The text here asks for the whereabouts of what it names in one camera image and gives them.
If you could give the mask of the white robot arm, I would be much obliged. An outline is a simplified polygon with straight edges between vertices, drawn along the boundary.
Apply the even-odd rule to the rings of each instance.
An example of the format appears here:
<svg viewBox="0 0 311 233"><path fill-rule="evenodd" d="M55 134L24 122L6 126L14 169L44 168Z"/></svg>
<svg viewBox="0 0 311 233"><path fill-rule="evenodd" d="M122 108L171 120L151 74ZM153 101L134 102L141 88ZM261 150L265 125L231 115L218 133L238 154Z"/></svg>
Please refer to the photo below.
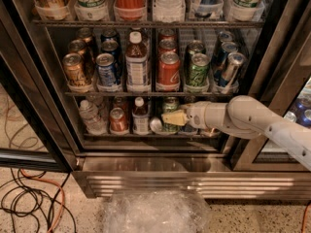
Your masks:
<svg viewBox="0 0 311 233"><path fill-rule="evenodd" d="M285 150L307 170L311 170L311 130L279 116L257 99L239 95L228 103L200 101L163 113L164 123L197 129L217 128L242 139L267 137Z"/></svg>

